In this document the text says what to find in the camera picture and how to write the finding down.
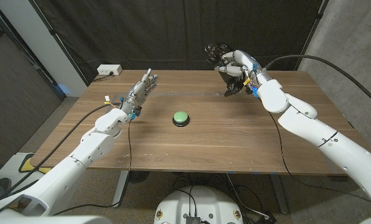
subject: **black curtain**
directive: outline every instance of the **black curtain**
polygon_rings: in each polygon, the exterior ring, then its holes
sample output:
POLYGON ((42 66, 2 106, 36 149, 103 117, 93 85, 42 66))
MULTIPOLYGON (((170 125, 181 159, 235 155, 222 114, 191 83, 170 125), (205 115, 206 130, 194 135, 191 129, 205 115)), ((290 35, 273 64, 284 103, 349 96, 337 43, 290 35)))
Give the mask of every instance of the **black curtain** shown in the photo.
MULTIPOLYGON (((204 46, 226 42, 261 65, 300 54, 322 0, 36 0, 86 79, 123 69, 210 70, 204 46)), ((297 59, 273 70, 293 70, 297 59)))

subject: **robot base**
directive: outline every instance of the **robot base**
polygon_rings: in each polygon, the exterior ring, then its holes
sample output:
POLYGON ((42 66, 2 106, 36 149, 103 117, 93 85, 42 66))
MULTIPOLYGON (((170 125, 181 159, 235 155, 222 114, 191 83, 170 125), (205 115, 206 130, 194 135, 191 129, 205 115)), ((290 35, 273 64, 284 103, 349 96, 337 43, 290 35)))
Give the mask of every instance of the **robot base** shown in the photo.
MULTIPOLYGON (((189 193, 191 186, 181 190, 189 193)), ((205 223, 243 224, 237 204, 226 194, 206 186, 194 186, 191 191, 195 199, 197 217, 205 223)), ((190 196, 176 190, 167 196, 156 209, 154 224, 186 223, 190 212, 190 196)), ((195 206, 191 198, 191 216, 195 215, 195 206)))

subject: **wire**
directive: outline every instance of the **wire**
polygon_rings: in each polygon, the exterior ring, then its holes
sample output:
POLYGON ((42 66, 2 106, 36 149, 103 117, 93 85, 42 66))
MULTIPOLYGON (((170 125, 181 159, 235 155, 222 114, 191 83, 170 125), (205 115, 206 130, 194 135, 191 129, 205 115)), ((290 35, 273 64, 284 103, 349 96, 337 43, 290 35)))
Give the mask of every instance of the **wire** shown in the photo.
POLYGON ((68 138, 68 136, 79 126, 80 123, 82 123, 89 115, 91 115, 92 113, 94 113, 95 111, 101 109, 101 108, 104 108, 106 106, 110 106, 109 104, 108 105, 102 105, 102 106, 99 106, 97 108, 95 108, 94 110, 90 111, 88 114, 86 114, 84 117, 82 117, 75 125, 74 127, 65 135, 65 137, 53 148, 53 150, 50 151, 50 153, 44 157, 44 159, 42 161, 39 162, 39 164, 37 164, 30 172, 28 172, 23 178, 21 178, 21 180, 19 180, 16 184, 14 184, 13 186, 11 186, 9 189, 6 190, 6 192, 4 194, 2 194, 2 196, 0 196, 0 200, 3 199, 4 197, 6 197, 10 192, 12 192, 16 187, 18 187, 21 183, 23 183, 23 181, 25 181, 30 175, 32 175, 35 171, 37 171, 40 166, 42 166, 42 164, 48 159, 50 158, 50 156, 61 146, 61 144, 68 138))
POLYGON ((131 160, 132 160, 132 156, 131 156, 131 142, 130 142, 130 124, 131 124, 131 121, 129 121, 129 149, 130 149, 130 167, 131 167, 131 160))
POLYGON ((238 188, 238 187, 244 187, 247 190, 249 190, 250 192, 252 192, 252 194, 254 194, 254 196, 257 198, 257 201, 258 201, 258 203, 260 205, 261 212, 264 212, 264 209, 263 209, 263 206, 262 206, 262 203, 261 203, 261 200, 260 200, 259 196, 252 189, 250 189, 250 188, 248 188, 248 187, 246 187, 244 185, 235 185, 235 188, 238 188))
MULTIPOLYGON (((192 198, 192 200, 193 200, 193 204, 194 204, 194 206, 195 206, 195 214, 196 214, 196 202, 195 202, 195 199, 193 198, 193 196, 192 196, 190 193, 185 192, 185 191, 180 190, 180 189, 178 189, 177 191, 184 192, 184 193, 186 193, 187 195, 189 195, 189 196, 192 198)), ((189 213, 189 216, 191 216, 191 201, 190 201, 190 213, 189 213)))
POLYGON ((105 79, 109 78, 113 76, 113 72, 109 72, 109 75, 106 75, 104 77, 101 77, 101 78, 97 78, 97 79, 94 79, 93 82, 100 82, 100 81, 104 81, 105 79))
POLYGON ((193 187, 194 187, 194 185, 192 185, 191 190, 190 190, 190 212, 191 212, 191 191, 192 191, 193 187))
POLYGON ((251 209, 251 208, 247 207, 246 205, 244 205, 243 202, 240 200, 240 198, 239 198, 239 196, 238 196, 238 194, 237 194, 237 192, 236 192, 236 189, 235 189, 234 185, 232 184, 231 178, 229 178, 228 173, 227 173, 227 178, 228 178, 229 183, 231 184, 232 188, 234 189, 234 192, 235 192, 236 198, 238 199, 238 201, 240 202, 240 204, 241 204, 244 208, 248 209, 248 210, 251 211, 251 212, 255 212, 255 213, 259 214, 259 215, 265 216, 265 219, 269 219, 269 218, 270 218, 268 215, 266 215, 266 214, 264 214, 264 213, 262 213, 262 212, 258 212, 258 211, 256 211, 256 210, 251 209))
POLYGON ((310 184, 306 184, 298 179, 296 179, 296 177, 293 176, 293 174, 290 173, 289 169, 287 168, 287 165, 286 165, 286 162, 285 162, 285 158, 283 156, 283 147, 282 147, 282 138, 280 136, 280 132, 279 132, 279 128, 278 128, 278 124, 277 122, 275 121, 275 119, 273 118, 272 114, 269 113, 273 122, 275 123, 275 126, 277 127, 277 131, 278 131, 278 135, 279 135, 279 142, 280 142, 280 152, 282 154, 282 161, 283 161, 283 164, 285 165, 285 168, 286 168, 286 171, 289 173, 290 177, 293 178, 295 181, 299 182, 300 184, 303 184, 305 186, 308 186, 308 187, 314 187, 316 189, 323 189, 323 190, 332 190, 334 192, 339 192, 339 193, 342 193, 342 194, 347 194, 347 195, 351 195, 351 196, 354 196, 354 197, 357 197, 357 198, 360 198, 362 200, 365 200, 365 201, 368 201, 371 203, 371 200, 370 199, 367 199, 365 197, 362 197, 360 195, 356 195, 356 194, 353 194, 353 193, 349 193, 349 192, 344 192, 344 191, 341 191, 341 190, 336 190, 336 189, 332 189, 332 188, 329 188, 329 187, 319 187, 319 186, 315 186, 315 185, 310 185, 310 184))
POLYGON ((246 213, 242 213, 242 216, 246 218, 247 224, 250 224, 250 221, 255 224, 255 221, 252 218, 249 218, 246 213))
POLYGON ((78 205, 78 206, 74 206, 74 207, 71 207, 71 208, 67 208, 65 210, 62 210, 61 212, 57 212, 56 214, 54 215, 59 215, 61 213, 64 213, 64 212, 67 212, 67 211, 70 211, 70 210, 73 210, 73 209, 76 209, 76 208, 81 208, 81 207, 87 207, 87 206, 92 206, 92 207, 98 207, 98 208, 110 208, 110 207, 113 207, 115 205, 118 205, 119 203, 121 203, 122 201, 118 201, 116 202, 115 204, 113 205, 96 205, 96 204, 84 204, 84 205, 78 205))
POLYGON ((268 70, 275 62, 277 62, 279 60, 287 59, 287 58, 310 58, 310 59, 314 59, 314 60, 318 60, 320 62, 323 62, 326 65, 329 65, 330 67, 336 69, 339 73, 343 74, 345 77, 347 77, 350 81, 352 81, 355 85, 357 85, 357 87, 359 87, 364 93, 366 93, 366 95, 371 99, 371 93, 364 86, 362 86, 362 84, 360 84, 354 77, 350 76, 347 72, 345 72, 343 69, 339 68, 338 66, 334 65, 333 63, 331 63, 331 62, 329 62, 329 61, 327 61, 323 58, 317 57, 317 56, 312 56, 312 55, 286 55, 286 56, 278 57, 278 58, 272 60, 270 63, 268 63, 265 66, 265 69, 268 70))

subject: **robot finger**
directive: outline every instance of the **robot finger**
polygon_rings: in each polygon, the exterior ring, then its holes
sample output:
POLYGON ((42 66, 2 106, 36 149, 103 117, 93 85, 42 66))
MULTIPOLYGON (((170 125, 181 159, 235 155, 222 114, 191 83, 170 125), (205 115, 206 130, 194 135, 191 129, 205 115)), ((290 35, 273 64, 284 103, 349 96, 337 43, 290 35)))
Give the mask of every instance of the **robot finger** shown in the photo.
POLYGON ((228 62, 231 62, 232 61, 232 59, 234 58, 234 52, 228 52, 228 53, 226 53, 226 54, 223 54, 222 56, 221 56, 221 58, 224 60, 224 61, 228 61, 228 62))
POLYGON ((220 72, 225 72, 225 73, 227 73, 228 75, 230 75, 232 77, 239 77, 239 76, 241 76, 243 74, 242 73, 242 70, 238 66, 223 66, 223 67, 219 67, 219 71, 220 72))

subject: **green button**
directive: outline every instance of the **green button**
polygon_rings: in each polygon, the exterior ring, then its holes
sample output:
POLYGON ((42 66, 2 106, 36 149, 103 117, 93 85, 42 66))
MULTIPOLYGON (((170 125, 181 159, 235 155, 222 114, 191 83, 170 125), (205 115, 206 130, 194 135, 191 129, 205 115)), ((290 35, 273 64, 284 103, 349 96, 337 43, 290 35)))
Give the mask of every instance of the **green button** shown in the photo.
POLYGON ((175 122, 180 124, 188 119, 188 115, 184 111, 179 111, 174 114, 173 119, 175 120, 175 122))

